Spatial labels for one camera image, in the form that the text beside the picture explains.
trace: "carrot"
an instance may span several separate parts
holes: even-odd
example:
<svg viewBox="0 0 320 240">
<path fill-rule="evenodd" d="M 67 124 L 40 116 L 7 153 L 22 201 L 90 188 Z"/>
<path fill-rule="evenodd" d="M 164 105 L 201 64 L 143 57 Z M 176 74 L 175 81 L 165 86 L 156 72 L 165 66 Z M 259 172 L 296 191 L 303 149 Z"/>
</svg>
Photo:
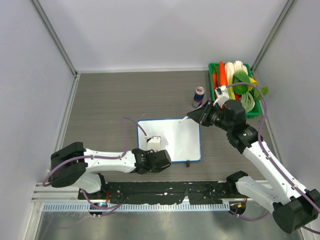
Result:
<svg viewBox="0 0 320 240">
<path fill-rule="evenodd" d="M 215 99 L 217 99 L 217 94 L 216 94 L 215 89 L 218 88 L 218 79 L 217 79 L 217 74 L 215 72 L 212 73 L 212 82 L 213 82 L 214 96 L 215 96 Z"/>
<path fill-rule="evenodd" d="M 227 86 L 228 81 L 227 81 L 227 76 L 226 76 L 226 71 L 225 71 L 225 66 L 223 61 L 220 62 L 219 72 L 220 72 L 220 86 Z"/>
</svg>

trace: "energy drink can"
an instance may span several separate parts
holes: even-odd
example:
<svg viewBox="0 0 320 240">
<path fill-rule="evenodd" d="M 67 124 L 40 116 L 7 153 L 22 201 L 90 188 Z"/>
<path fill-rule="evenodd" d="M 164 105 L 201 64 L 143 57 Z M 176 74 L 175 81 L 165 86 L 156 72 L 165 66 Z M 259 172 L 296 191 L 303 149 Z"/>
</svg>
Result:
<svg viewBox="0 0 320 240">
<path fill-rule="evenodd" d="M 202 86 L 198 86 L 195 89 L 195 93 L 193 96 L 192 106 L 197 108 L 201 105 L 202 101 L 204 100 L 206 90 Z"/>
</svg>

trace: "green basket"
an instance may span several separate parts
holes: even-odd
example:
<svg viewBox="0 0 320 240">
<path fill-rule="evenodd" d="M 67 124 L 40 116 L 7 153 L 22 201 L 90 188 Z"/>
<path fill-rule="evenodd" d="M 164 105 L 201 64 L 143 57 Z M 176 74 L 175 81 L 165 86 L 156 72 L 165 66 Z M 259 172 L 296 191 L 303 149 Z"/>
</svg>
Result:
<svg viewBox="0 0 320 240">
<path fill-rule="evenodd" d="M 219 66 L 219 63 L 210 63 L 209 64 L 209 78 L 210 78 L 210 90 L 211 90 L 211 99 L 212 100 L 216 100 L 215 91 L 214 91 L 214 83 L 213 83 L 213 80 L 212 80 L 213 69 L 214 69 L 214 66 L 216 66 L 216 65 Z M 243 65 L 246 66 L 246 68 L 248 69 L 248 75 L 249 75 L 250 78 L 252 78 L 250 66 L 247 63 L 244 63 Z M 250 112 L 247 112 L 245 114 L 245 117 L 247 119 L 253 119 L 256 116 L 259 116 L 260 114 L 261 114 L 260 103 L 258 101 L 256 101 L 253 109 Z"/>
</svg>

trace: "blue frame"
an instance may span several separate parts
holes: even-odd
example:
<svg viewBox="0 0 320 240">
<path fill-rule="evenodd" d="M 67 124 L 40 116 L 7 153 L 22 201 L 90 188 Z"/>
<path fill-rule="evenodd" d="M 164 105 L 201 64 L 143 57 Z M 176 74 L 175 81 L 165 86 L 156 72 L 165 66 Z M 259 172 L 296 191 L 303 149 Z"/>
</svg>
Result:
<svg viewBox="0 0 320 240">
<path fill-rule="evenodd" d="M 139 124 L 139 122 L 142 121 L 155 121 L 155 120 L 177 120 L 177 119 L 183 119 L 183 117 L 172 117 L 172 118 L 153 118 L 153 119 L 140 119 L 137 123 Z M 138 142 L 138 148 L 140 148 L 139 146 L 139 127 L 136 126 L 136 139 Z M 199 125 L 199 139 L 200 139 L 200 143 L 199 143 L 199 148 L 200 148 L 200 158 L 198 160 L 190 160 L 190 162 L 199 162 L 201 160 L 202 157 L 202 150 L 201 150 L 201 128 Z M 173 161 L 172 163 L 185 163 L 187 162 L 187 160 L 185 161 Z"/>
</svg>

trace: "white backdrop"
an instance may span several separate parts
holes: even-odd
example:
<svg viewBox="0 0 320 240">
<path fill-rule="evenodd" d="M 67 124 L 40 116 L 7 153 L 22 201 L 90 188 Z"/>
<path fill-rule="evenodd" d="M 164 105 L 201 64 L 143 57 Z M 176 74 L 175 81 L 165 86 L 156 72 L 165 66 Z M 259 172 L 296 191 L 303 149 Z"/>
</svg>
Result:
<svg viewBox="0 0 320 240">
<path fill-rule="evenodd" d="M 78 71 L 252 65 L 285 0 L 40 0 Z"/>
<path fill-rule="evenodd" d="M 320 1 L 297 1 L 256 70 L 285 167 L 320 191 Z M 320 220 L 313 222 L 320 231 Z"/>
<path fill-rule="evenodd" d="M 1 2 L 0 56 L 0 234 L 20 240 L 73 77 L 27 0 Z"/>
</svg>

